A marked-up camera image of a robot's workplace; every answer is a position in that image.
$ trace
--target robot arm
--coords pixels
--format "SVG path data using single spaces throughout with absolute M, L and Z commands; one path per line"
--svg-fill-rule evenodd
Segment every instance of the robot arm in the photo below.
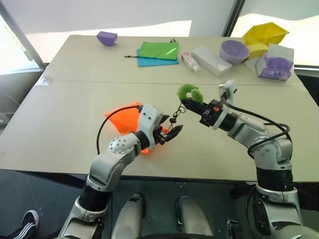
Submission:
M 233 104 L 236 91 L 232 80 L 219 86 L 220 101 L 212 100 L 209 104 L 200 104 L 188 98 L 181 102 L 187 109 L 201 115 L 200 123 L 226 131 L 229 137 L 251 150 L 258 182 L 258 196 L 253 203 L 255 227 L 258 232 L 272 238 L 284 238 L 283 235 L 290 235 L 287 233 L 287 227 L 294 226 L 296 234 L 293 238 L 299 238 L 296 226 L 299 226 L 300 234 L 305 227 L 302 226 L 298 192 L 293 184 L 290 161 L 292 143 L 286 137 L 276 137 L 258 145 L 258 142 L 275 134 L 265 124 L 247 115 L 229 113 L 228 106 Z
M 166 134 L 162 132 L 160 124 L 169 116 L 160 114 L 151 105 L 144 105 L 139 111 L 137 132 L 114 138 L 108 149 L 94 159 L 81 196 L 76 199 L 59 237 L 97 237 L 97 232 L 103 229 L 100 219 L 107 211 L 109 198 L 125 167 L 133 162 L 141 150 L 152 149 L 157 143 L 163 145 L 182 129 L 182 125 L 179 125 Z

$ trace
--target purple object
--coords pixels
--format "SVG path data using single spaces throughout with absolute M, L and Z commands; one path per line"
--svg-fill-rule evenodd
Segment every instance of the purple object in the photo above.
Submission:
M 110 33 L 105 31 L 100 31 L 99 34 L 96 35 L 99 41 L 106 46 L 113 46 L 116 39 L 118 39 L 118 35 L 116 33 Z
M 262 70 L 260 77 L 281 81 L 288 80 L 291 76 L 293 62 L 282 57 L 267 58 L 267 53 L 265 53 L 263 57 L 265 59 L 265 68 Z
M 219 55 L 230 64 L 239 64 L 249 56 L 247 46 L 239 41 L 227 40 L 221 44 Z

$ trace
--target blue sheet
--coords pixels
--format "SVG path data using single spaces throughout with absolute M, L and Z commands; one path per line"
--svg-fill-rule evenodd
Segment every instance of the blue sheet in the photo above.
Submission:
M 138 66 L 166 66 L 166 65 L 176 65 L 179 63 L 178 58 L 176 60 L 164 60 L 164 59 L 156 59 L 156 58 L 148 58 L 148 57 L 137 57 Z

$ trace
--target purple bowl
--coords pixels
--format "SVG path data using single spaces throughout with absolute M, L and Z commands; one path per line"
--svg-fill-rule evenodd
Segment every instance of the purple bowl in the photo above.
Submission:
M 219 55 L 230 64 L 239 64 L 249 56 L 247 46 L 239 41 L 227 40 L 221 44 Z

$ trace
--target person's leg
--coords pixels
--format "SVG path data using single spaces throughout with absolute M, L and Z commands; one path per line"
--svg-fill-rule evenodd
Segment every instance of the person's leg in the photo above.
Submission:
M 21 227 L 8 236 L 0 239 L 34 239 L 39 225 L 39 215 L 35 210 L 27 211 L 22 219 Z

